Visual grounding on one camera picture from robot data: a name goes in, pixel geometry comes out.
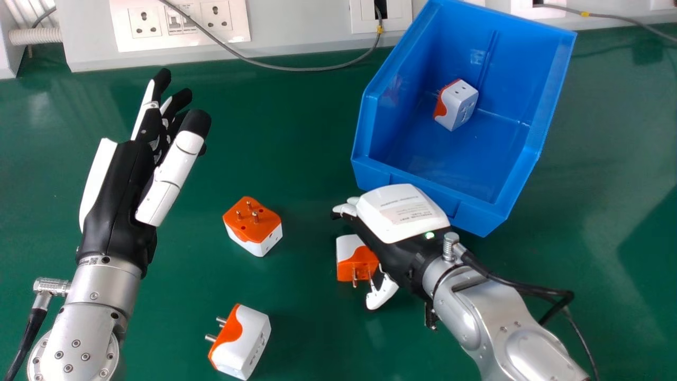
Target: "adapter inside blue bin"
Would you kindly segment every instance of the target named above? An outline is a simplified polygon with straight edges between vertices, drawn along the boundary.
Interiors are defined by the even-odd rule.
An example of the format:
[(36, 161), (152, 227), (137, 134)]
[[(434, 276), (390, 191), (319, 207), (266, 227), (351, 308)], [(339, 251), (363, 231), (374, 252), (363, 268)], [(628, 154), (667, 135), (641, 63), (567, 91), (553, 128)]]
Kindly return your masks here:
[[(507, 219), (540, 152), (575, 33), (456, 0), (429, 0), (364, 92), (357, 185), (408, 182), (452, 225), (486, 236)], [(455, 79), (479, 91), (450, 132), (433, 119)]]

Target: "robotic hand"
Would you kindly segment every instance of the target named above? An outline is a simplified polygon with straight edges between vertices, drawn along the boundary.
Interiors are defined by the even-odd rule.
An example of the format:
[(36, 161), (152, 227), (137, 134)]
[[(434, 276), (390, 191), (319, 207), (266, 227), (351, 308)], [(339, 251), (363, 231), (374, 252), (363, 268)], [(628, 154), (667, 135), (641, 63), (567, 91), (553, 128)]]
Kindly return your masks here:
[(75, 275), (72, 282), (35, 281), (37, 298), (5, 381), (21, 366), (52, 296), (66, 296), (66, 301), (52, 329), (30, 352), (28, 379), (112, 377), (139, 283), (153, 260), (156, 227), (205, 152), (211, 126), (204, 111), (180, 113), (192, 100), (189, 89), (160, 105), (170, 81), (170, 72), (162, 69), (149, 82), (129, 141), (101, 140), (80, 206)]
[(352, 197), (334, 207), (332, 217), (348, 221), (380, 261), (366, 297), (369, 309), (398, 287), (408, 289), (426, 302), (426, 325), (435, 329), (442, 321), (483, 380), (589, 380), (562, 342), (529, 314), (515, 289), (522, 284), (500, 280), (479, 264), (442, 209), (416, 187), (390, 185)]

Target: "printed label on robotic hand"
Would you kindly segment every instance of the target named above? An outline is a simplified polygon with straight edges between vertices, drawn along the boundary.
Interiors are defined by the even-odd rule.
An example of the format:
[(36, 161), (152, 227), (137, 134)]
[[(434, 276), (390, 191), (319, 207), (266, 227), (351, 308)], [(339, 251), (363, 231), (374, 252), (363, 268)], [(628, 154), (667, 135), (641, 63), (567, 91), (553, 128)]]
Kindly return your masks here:
[(382, 209), (380, 212), (395, 225), (424, 220), (426, 218), (440, 217), (439, 213), (437, 213), (437, 211), (427, 202), (407, 203), (405, 205)]

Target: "bolt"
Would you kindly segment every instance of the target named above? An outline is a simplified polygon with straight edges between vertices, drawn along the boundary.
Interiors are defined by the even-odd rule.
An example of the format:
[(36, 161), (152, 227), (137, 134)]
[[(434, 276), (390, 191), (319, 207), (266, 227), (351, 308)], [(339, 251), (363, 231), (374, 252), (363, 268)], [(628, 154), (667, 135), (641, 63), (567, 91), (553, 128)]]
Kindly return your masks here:
[(444, 233), (444, 243), (442, 244), (442, 258), (448, 262), (455, 262), (454, 245), (459, 241), (458, 234), (454, 232)]

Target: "green table surface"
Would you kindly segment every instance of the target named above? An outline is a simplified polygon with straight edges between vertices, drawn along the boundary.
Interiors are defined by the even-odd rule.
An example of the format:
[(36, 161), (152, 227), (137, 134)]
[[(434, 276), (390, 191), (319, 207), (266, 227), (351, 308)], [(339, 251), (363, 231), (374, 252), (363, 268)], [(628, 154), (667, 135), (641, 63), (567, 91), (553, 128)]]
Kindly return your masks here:
[[(677, 26), (662, 26), (677, 35)], [(323, 65), (357, 52), (270, 59)], [(123, 347), (128, 380), (229, 380), (203, 336), (235, 303), (270, 316), (251, 380), (478, 380), (452, 335), (423, 326), (404, 292), (377, 313), (336, 282), (330, 208), (358, 195), (350, 165), (366, 84), (389, 53), (329, 73), (244, 62), (172, 66), (213, 117), (165, 223)], [(677, 380), (677, 52), (639, 28), (580, 33), (539, 163), (510, 218), (462, 240), (496, 272), (576, 292), (571, 307), (605, 380)], [(72, 74), (59, 45), (0, 82), (0, 366), (16, 353), (39, 276), (71, 278), (78, 210), (101, 137), (126, 140), (157, 68)], [(283, 221), (264, 258), (231, 242), (222, 213), (250, 195)], [(61, 303), (56, 300), (43, 332)], [(546, 305), (528, 300), (534, 315)], [(590, 369), (566, 320), (550, 326)]]

